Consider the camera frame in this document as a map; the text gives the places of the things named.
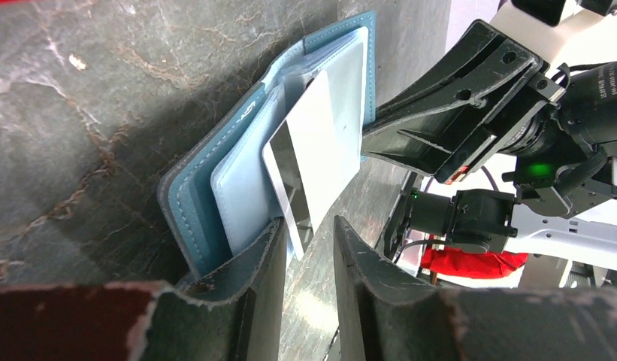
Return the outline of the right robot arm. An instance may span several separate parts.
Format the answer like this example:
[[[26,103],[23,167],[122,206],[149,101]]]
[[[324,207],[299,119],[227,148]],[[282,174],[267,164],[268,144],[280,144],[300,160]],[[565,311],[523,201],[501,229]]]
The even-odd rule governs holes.
[[[401,194],[384,233],[387,254],[409,230],[428,235],[422,264],[445,275],[493,278],[530,254],[617,270],[617,226],[582,215],[617,204],[617,61],[549,63],[488,23],[473,22],[425,75],[377,109],[365,156],[441,183],[458,182],[495,154],[516,166],[497,188]]]

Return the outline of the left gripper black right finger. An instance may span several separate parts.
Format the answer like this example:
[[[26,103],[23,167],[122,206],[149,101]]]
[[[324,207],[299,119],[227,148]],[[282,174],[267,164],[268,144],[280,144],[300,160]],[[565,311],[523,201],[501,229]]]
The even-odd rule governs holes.
[[[333,225],[344,360],[617,360],[617,289],[434,287]]]

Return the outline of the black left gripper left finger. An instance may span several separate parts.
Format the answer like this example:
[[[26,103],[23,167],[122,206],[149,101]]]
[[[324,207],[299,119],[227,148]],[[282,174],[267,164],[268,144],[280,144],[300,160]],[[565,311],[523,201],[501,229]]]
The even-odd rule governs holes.
[[[286,231],[179,290],[164,281],[0,287],[0,360],[275,360]]]

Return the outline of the silver credit card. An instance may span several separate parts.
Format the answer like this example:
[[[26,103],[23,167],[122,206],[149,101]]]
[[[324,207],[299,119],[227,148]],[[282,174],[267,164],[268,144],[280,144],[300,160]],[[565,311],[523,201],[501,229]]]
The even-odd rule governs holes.
[[[359,80],[318,72],[262,150],[297,259],[360,169],[364,94]]]

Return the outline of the blue card holder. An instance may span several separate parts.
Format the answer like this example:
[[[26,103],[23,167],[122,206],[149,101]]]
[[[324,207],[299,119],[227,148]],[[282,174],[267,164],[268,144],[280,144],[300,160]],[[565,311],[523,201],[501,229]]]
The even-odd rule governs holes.
[[[367,113],[363,123],[374,121],[376,25],[375,12],[365,11],[322,28],[287,47],[236,105],[161,179],[157,189],[160,207],[195,279],[208,275],[232,257],[210,177],[255,116],[262,112],[265,96],[278,84],[283,66],[353,30],[366,28],[369,32],[369,53],[366,56],[369,83],[364,88]]]

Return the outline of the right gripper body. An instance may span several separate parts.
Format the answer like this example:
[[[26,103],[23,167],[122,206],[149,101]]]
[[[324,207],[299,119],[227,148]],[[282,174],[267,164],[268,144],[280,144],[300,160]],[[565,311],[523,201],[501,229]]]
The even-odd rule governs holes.
[[[546,152],[558,140],[556,113],[578,69],[563,63],[547,78],[535,64],[506,65],[503,74],[481,65],[459,75],[457,98],[470,105],[457,119],[458,174],[496,153],[531,158]]]

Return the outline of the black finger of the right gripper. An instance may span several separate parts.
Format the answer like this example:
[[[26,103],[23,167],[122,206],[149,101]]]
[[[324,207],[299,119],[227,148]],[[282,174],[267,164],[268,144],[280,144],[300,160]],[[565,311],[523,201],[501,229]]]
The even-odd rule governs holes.
[[[517,141],[548,102],[546,62],[482,20],[364,127],[361,152],[445,183]]]

